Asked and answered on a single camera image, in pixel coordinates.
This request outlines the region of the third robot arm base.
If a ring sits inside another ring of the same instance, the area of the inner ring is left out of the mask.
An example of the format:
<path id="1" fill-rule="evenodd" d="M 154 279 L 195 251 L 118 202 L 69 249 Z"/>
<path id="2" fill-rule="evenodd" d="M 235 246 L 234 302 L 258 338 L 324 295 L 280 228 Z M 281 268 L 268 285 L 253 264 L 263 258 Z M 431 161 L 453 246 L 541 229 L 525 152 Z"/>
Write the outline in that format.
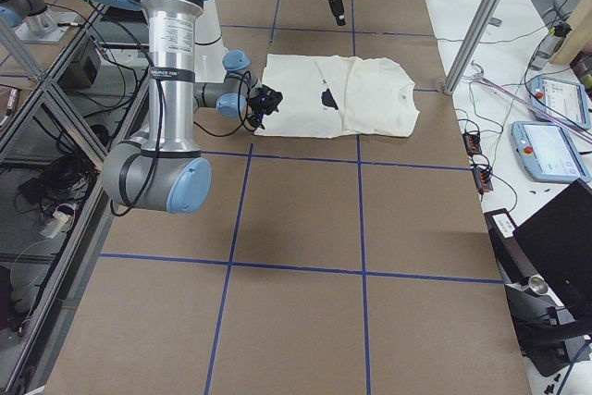
<path id="1" fill-rule="evenodd" d="M 44 0 L 1 0 L 1 19 L 12 29 L 25 24 L 36 38 L 57 30 Z"/>

